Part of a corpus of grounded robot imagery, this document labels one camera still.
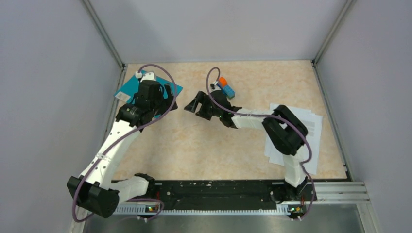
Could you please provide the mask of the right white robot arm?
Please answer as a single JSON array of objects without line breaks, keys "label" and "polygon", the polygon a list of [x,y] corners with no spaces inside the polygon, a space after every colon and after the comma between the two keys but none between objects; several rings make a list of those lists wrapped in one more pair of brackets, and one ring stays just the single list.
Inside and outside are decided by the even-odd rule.
[{"label": "right white robot arm", "polygon": [[206,120],[217,117],[220,122],[234,129],[264,130],[272,145],[282,154],[285,167],[285,194],[291,200],[304,195],[302,185],[307,176],[302,169],[303,148],[308,130],[285,105],[272,110],[251,110],[232,105],[221,90],[207,94],[199,91],[184,108]]}]

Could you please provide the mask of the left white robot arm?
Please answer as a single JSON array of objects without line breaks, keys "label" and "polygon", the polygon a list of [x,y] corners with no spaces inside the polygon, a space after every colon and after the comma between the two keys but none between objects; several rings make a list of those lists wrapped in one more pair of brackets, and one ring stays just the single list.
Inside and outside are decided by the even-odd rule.
[{"label": "left white robot arm", "polygon": [[112,129],[95,158],[78,176],[70,177],[68,190],[73,209],[81,207],[103,218],[113,215],[117,206],[134,197],[154,198],[153,177],[137,173],[131,178],[112,181],[114,173],[132,142],[144,128],[158,122],[177,108],[177,85],[141,79],[132,100],[118,111]]}]

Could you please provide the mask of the teal and black folder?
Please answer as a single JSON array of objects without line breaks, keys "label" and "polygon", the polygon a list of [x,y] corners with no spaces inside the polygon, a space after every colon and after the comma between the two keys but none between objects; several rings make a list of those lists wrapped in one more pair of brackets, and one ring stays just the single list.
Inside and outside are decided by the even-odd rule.
[{"label": "teal and black folder", "polygon": [[141,70],[114,94],[114,97],[134,107],[154,110],[154,118],[166,112],[174,96],[183,90],[180,85],[163,79],[153,71]]}]

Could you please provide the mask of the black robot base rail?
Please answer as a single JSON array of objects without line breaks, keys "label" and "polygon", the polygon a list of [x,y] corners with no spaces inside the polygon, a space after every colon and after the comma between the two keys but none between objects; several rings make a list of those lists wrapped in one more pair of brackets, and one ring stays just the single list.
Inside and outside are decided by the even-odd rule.
[{"label": "black robot base rail", "polygon": [[275,210],[317,201],[311,183],[294,188],[283,180],[159,180],[148,195],[171,211]]}]

